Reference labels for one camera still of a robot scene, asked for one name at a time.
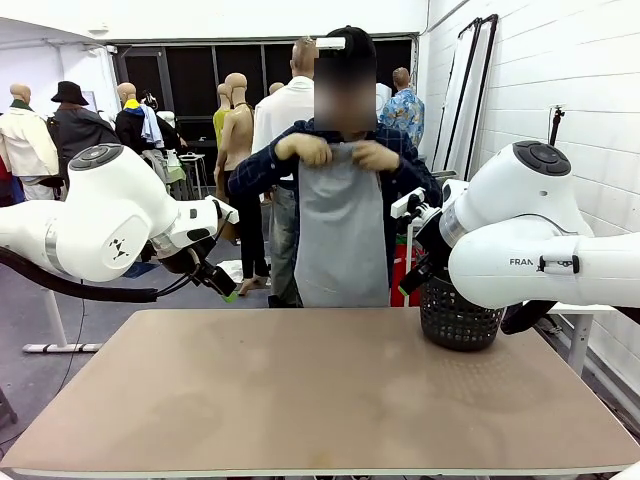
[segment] gray apron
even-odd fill
[[[386,307],[389,284],[378,175],[353,164],[353,144],[333,161],[298,166],[300,241],[295,278],[304,307]]]

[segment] window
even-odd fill
[[[291,80],[291,44],[274,44],[264,46],[264,63],[267,74],[267,88],[275,82],[285,85]]]
[[[129,82],[136,86],[138,100],[142,98],[146,90],[156,97],[158,109],[164,110],[165,103],[162,96],[162,83],[160,82],[160,70],[157,56],[128,55],[125,57]]]
[[[379,40],[375,42],[378,58],[377,82],[393,89],[393,71],[405,67],[411,72],[411,40]]]
[[[242,73],[247,77],[247,103],[255,107],[264,98],[260,45],[219,45],[216,57],[220,83],[230,73]]]
[[[211,47],[167,47],[176,116],[213,115],[218,108]]]

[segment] hand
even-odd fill
[[[331,163],[331,149],[324,138],[292,133],[284,137],[276,145],[276,155],[280,160],[287,160],[293,155],[309,166],[320,166]]]
[[[373,140],[356,142],[353,162],[365,170],[393,172],[400,166],[400,155]]]

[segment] beige tabletop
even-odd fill
[[[417,309],[148,310],[2,461],[50,476],[604,472],[640,449],[534,331],[479,353]]]

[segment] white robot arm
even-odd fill
[[[174,200],[153,170],[122,145],[84,150],[69,163],[69,178],[73,187],[65,202],[0,209],[5,256],[12,252],[49,272],[106,282],[125,273],[150,241],[174,273],[190,273],[198,264],[201,278],[194,280],[200,283],[221,275],[204,257],[219,220],[238,221],[235,209],[211,197]],[[224,283],[226,292],[230,283]]]
[[[410,293],[448,267],[456,290],[485,308],[528,300],[640,307],[640,234],[593,238],[570,172],[556,148],[519,142],[471,182],[445,183],[442,210],[422,208],[429,221],[416,238],[427,255],[401,288]]]

